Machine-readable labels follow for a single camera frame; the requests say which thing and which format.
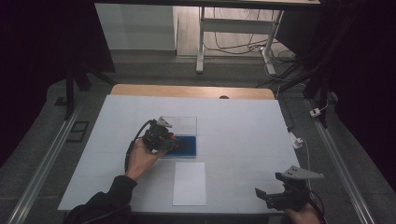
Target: black sleeve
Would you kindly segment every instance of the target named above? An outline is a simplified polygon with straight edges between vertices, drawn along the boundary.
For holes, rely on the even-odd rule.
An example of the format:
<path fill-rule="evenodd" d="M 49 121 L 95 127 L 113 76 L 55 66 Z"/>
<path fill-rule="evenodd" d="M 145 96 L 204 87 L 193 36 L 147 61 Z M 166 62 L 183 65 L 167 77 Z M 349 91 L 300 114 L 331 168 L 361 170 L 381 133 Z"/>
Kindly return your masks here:
<path fill-rule="evenodd" d="M 83 205 L 75 207 L 64 224 L 83 223 L 128 223 L 132 214 L 129 202 L 137 183 L 126 175 L 114 178 L 108 193 L 98 192 Z"/>

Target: white paper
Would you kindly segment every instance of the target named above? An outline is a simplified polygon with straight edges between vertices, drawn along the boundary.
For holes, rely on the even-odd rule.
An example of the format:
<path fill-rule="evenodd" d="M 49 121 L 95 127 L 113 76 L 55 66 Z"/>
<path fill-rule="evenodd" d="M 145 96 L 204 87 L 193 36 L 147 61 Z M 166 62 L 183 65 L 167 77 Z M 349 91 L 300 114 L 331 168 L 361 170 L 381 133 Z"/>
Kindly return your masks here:
<path fill-rule="evenodd" d="M 176 162 L 175 205 L 206 205 L 204 162 Z"/>

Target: wooden edge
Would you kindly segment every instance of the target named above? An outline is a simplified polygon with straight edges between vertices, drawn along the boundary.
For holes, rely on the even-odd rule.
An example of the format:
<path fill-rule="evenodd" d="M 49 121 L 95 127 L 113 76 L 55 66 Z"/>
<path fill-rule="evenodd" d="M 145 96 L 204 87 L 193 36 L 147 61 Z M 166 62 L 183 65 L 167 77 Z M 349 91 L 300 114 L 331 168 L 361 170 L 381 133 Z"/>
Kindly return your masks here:
<path fill-rule="evenodd" d="M 111 95 L 274 100 L 269 89 L 118 84 Z"/>

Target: person's arm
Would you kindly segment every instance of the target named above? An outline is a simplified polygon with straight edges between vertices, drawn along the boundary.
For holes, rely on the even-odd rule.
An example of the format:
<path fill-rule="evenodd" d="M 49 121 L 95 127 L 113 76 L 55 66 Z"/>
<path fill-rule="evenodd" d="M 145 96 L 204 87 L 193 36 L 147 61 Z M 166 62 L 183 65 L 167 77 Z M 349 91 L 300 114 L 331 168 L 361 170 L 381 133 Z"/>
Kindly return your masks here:
<path fill-rule="evenodd" d="M 283 212 L 290 217 L 293 224 L 320 224 L 317 212 L 309 203 L 298 212 L 293 209 L 285 209 Z"/>
<path fill-rule="evenodd" d="M 166 151 L 151 153 L 145 148 L 143 141 L 137 139 L 125 175 L 114 178 L 108 193 L 98 192 L 86 204 L 74 208 L 64 224 L 83 223 L 90 220 L 96 220 L 95 223 L 108 221 L 126 223 L 132 214 L 129 203 L 132 190 L 137 185 L 136 181 L 165 153 Z"/>

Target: hand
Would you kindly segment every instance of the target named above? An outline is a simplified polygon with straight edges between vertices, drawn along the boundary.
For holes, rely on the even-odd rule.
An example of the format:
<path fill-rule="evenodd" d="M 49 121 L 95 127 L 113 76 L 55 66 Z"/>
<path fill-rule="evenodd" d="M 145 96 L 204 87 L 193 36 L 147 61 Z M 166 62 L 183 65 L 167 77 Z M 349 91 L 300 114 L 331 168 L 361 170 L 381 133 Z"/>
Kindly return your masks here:
<path fill-rule="evenodd" d="M 309 203 L 299 212 L 293 209 L 285 209 L 283 212 L 290 217 L 293 224 L 320 224 L 317 212 Z"/>
<path fill-rule="evenodd" d="M 154 162 L 166 153 L 165 150 L 151 153 L 148 151 L 141 138 L 138 138 L 134 143 L 134 148 L 131 151 L 129 158 L 128 170 L 125 175 L 137 181 L 139 177 L 149 170 Z"/>

